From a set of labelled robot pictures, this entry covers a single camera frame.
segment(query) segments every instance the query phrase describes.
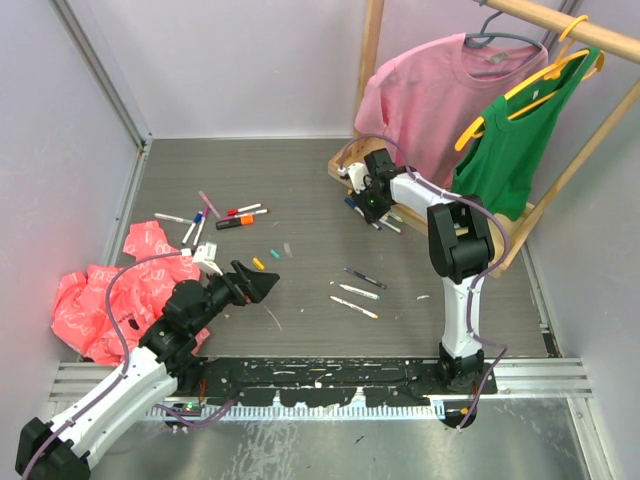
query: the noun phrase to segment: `gray floor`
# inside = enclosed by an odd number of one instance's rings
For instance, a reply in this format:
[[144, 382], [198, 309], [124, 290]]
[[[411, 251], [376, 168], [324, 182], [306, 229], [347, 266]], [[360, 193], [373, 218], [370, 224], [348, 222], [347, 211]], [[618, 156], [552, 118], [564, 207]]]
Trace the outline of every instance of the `gray floor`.
[[[132, 222], [154, 212], [193, 217], [202, 208], [198, 190], [219, 210], [262, 202], [268, 215], [250, 227], [217, 232], [211, 221], [202, 240], [218, 243], [219, 264], [259, 257], [281, 280], [265, 305], [228, 308], [210, 324], [209, 355], [437, 355], [444, 301], [427, 239], [374, 230], [343, 202], [345, 188], [327, 175], [329, 158], [345, 140], [158, 140], [153, 143]], [[180, 245], [186, 227], [163, 222]], [[289, 243], [292, 258], [284, 255]], [[270, 249], [282, 255], [274, 260]], [[380, 301], [339, 289], [335, 283], [375, 290], [342, 267], [352, 266], [386, 283]], [[481, 334], [507, 342], [513, 356], [544, 356], [538, 312], [524, 263], [518, 258], [500, 279], [489, 279], [482, 297]], [[337, 295], [380, 315], [370, 319], [327, 298]], [[429, 298], [417, 300], [418, 296]]]
[[91, 478], [589, 478], [565, 400], [486, 400], [480, 407], [476, 423], [461, 434], [428, 420], [223, 421], [186, 435], [139, 422]]

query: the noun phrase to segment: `pink shirt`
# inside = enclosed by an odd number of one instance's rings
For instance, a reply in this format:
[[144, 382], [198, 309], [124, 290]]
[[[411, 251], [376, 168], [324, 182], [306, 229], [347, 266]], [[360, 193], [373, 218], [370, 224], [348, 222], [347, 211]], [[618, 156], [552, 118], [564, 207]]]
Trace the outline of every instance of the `pink shirt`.
[[[436, 40], [382, 65], [367, 83], [355, 121], [361, 133], [382, 133], [396, 140], [406, 149], [411, 166], [446, 188], [466, 153], [455, 151], [458, 137], [497, 97], [547, 65], [546, 49], [473, 49], [464, 39], [459, 33]], [[502, 70], [512, 73], [470, 75]], [[396, 165], [404, 165], [395, 148], [388, 148]]]

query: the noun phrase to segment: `yellow hanger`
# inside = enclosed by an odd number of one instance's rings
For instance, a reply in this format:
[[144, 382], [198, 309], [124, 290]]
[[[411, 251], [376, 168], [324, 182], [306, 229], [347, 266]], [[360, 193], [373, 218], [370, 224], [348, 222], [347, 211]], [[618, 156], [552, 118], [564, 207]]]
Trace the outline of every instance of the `yellow hanger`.
[[[564, 41], [564, 39], [571, 32], [571, 30], [573, 30], [573, 28], [583, 20], [589, 20], [589, 16], [588, 15], [582, 15], [582, 16], [576, 18], [573, 22], [571, 22], [567, 26], [567, 28], [564, 30], [564, 32], [562, 32], [560, 37], [558, 38], [558, 42]], [[565, 47], [563, 47], [563, 49], [558, 54], [558, 57], [556, 58], [556, 60], [551, 65], [549, 65], [548, 67], [543, 68], [539, 72], [536, 72], [535, 74], [533, 74], [532, 76], [530, 76], [529, 78], [524, 80], [522, 83], [520, 83], [519, 85], [517, 85], [514, 88], [512, 88], [509, 92], [507, 92], [504, 95], [505, 100], [509, 100], [509, 99], [513, 98], [518, 93], [520, 93], [522, 90], [527, 88], [529, 85], [532, 85], [533, 83], [537, 82], [540, 79], [542, 79], [542, 80], [550, 80], [550, 79], [558, 78], [560, 76], [560, 73], [564, 69], [564, 67], [567, 65], [567, 63], [569, 63], [570, 61], [572, 61], [572, 60], [574, 60], [576, 58], [585, 57], [585, 56], [587, 56], [589, 54], [589, 50], [584, 49], [584, 50], [580, 50], [578, 52], [572, 53], [571, 55], [568, 55], [567, 57], [565, 57], [564, 55], [566, 54], [567, 50], [574, 43], [575, 43], [574, 40], [571, 40], [571, 42], [569, 42]], [[604, 66], [604, 59], [605, 59], [604, 53], [601, 52], [600, 55], [598, 55], [598, 58], [596, 59], [595, 67], [589, 73], [587, 73], [584, 77], [582, 77], [582, 80], [586, 80], [586, 79], [590, 78], [596, 72], [601, 71], [603, 66]], [[527, 105], [526, 107], [518, 110], [517, 112], [512, 113], [507, 118], [509, 120], [513, 120], [514, 118], [518, 118], [519, 116], [529, 112], [530, 110], [533, 110], [538, 105], [541, 105], [542, 103], [546, 102], [551, 97], [553, 97], [555, 94], [556, 94], [556, 92], [551, 92], [550, 94], [539, 98], [535, 102]], [[480, 137], [482, 137], [482, 135], [484, 135], [484, 131], [478, 132], [478, 130], [480, 129], [480, 127], [483, 124], [484, 124], [484, 118], [482, 118], [482, 116], [476, 118], [473, 121], [473, 123], [471, 123], [471, 125], [469, 125], [469, 127], [464, 131], [464, 133], [462, 135], [460, 135], [460, 138], [458, 138], [458, 141], [455, 144], [456, 151], [459, 152], [460, 150], [462, 150], [464, 148], [464, 146], [469, 142], [469, 140], [471, 140], [471, 138], [480, 138]]]

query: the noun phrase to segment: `wooden rod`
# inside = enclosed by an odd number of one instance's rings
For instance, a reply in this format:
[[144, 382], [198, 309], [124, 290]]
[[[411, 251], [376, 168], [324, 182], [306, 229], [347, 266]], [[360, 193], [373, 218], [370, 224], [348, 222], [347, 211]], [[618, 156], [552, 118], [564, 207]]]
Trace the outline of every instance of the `wooden rod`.
[[358, 77], [358, 96], [356, 97], [356, 113], [364, 96], [364, 88], [373, 75], [378, 56], [378, 41], [382, 25], [384, 0], [367, 0], [367, 13], [362, 38], [362, 53], [360, 55], [360, 75]]
[[[485, 5], [556, 33], [562, 33], [574, 20], [571, 15], [529, 0], [488, 0]], [[580, 22], [571, 30], [569, 37], [640, 64], [640, 40], [633, 37], [590, 22]]]
[[616, 105], [616, 107], [611, 111], [605, 121], [602, 122], [602, 125], [600, 125], [598, 130], [596, 130], [591, 138], [587, 141], [587, 143], [584, 144], [584, 147], [582, 147], [582, 150], [580, 150], [578, 155], [576, 155], [569, 166], [553, 183], [544, 197], [542, 197], [540, 202], [534, 207], [531, 214], [515, 231], [511, 241], [511, 251], [507, 256], [507, 259], [505, 260], [505, 265], [509, 265], [520, 248], [522, 248], [522, 245], [524, 245], [524, 242], [531, 233], [531, 230], [533, 230], [533, 227], [535, 227], [536, 223], [538, 223], [538, 220], [540, 220], [542, 213], [551, 203], [551, 201], [556, 198], [556, 195], [558, 195], [560, 190], [564, 188], [571, 177], [575, 175], [575, 173], [584, 164], [587, 158], [589, 158], [589, 156], [596, 150], [596, 148], [598, 148], [598, 146], [602, 143], [606, 136], [609, 135], [613, 128], [618, 124], [618, 122], [620, 122], [620, 120], [622, 120], [624, 115], [629, 111], [629, 109], [639, 98], [640, 79], [636, 80], [636, 83], [633, 87], [631, 87], [631, 90], [629, 90], [629, 92], [624, 96], [620, 103], [618, 103], [618, 105]]

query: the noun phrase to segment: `clothing rack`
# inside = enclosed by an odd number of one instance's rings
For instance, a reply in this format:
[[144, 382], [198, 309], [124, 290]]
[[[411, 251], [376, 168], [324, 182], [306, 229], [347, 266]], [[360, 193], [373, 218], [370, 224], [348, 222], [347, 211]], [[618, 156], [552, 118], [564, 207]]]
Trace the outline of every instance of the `clothing rack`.
[[[576, 18], [571, 15], [558, 12], [529, 0], [488, 0], [485, 2], [485, 5], [556, 33], [564, 32], [567, 27], [576, 20]], [[367, 0], [356, 111], [362, 101], [364, 88], [375, 70], [383, 11], [384, 0]], [[567, 36], [577, 42], [599, 48], [604, 52], [640, 64], [640, 40], [638, 39], [622, 35], [590, 22], [578, 23]], [[640, 78], [622, 98], [620, 103], [611, 111], [600, 127], [593, 133], [591, 138], [587, 140], [587, 143], [585, 143], [580, 152], [578, 152], [576, 157], [569, 163], [569, 166], [556, 179], [537, 205], [527, 203], [524, 213], [516, 221], [511, 221], [501, 214], [496, 215], [509, 234], [511, 251], [504, 263], [492, 272], [493, 276], [499, 277], [509, 268], [509, 265], [524, 245], [524, 242], [527, 240], [536, 223], [540, 220], [544, 210], [589, 156], [598, 148], [600, 143], [602, 143], [618, 122], [622, 120], [626, 112], [629, 111], [638, 98], [640, 98]], [[379, 148], [384, 148], [384, 142], [382, 140], [363, 139], [357, 142], [347, 153], [345, 166], [358, 161], [363, 162], [366, 154]], [[338, 152], [329, 161], [329, 175], [348, 186], [349, 183], [340, 180], [337, 173], [340, 155], [341, 152]], [[402, 205], [394, 206], [393, 210], [403, 216], [409, 225], [426, 234], [426, 224], [422, 215]], [[495, 225], [491, 222], [489, 223], [496, 249], [495, 258], [499, 258], [504, 250], [502, 237]]]

